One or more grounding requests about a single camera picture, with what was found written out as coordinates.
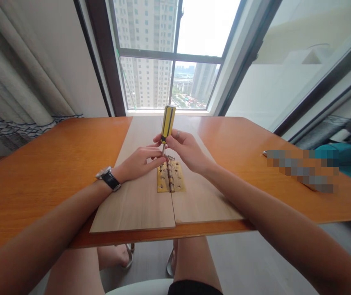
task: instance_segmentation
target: glass pane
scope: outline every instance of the glass pane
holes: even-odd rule
[[[240,0],[184,0],[178,53],[221,57]]]
[[[128,109],[164,109],[170,98],[172,61],[121,57]]]
[[[351,0],[283,0],[226,116],[273,131],[351,49]]]
[[[174,52],[177,0],[114,1],[121,48]]]
[[[180,109],[206,109],[219,67],[176,61],[171,104]]]

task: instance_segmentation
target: sky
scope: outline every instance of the sky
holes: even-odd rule
[[[240,0],[183,0],[177,52],[221,57],[239,3]]]

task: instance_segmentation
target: black shorts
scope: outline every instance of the black shorts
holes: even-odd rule
[[[170,285],[168,288],[168,295],[180,294],[223,295],[222,292],[210,285],[192,280],[177,281]]]

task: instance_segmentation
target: black watch strap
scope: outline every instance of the black watch strap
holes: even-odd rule
[[[108,184],[109,187],[116,191],[120,188],[120,183],[118,180],[112,175],[111,171],[108,171],[106,174],[102,175],[102,180]]]

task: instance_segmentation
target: screwdriver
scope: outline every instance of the screwdriver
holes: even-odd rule
[[[175,106],[166,105],[164,108],[164,116],[163,116],[163,126],[162,126],[162,138],[161,142],[163,144],[162,157],[164,156],[164,150],[166,147],[166,138],[171,135],[172,124],[174,123],[175,117]]]

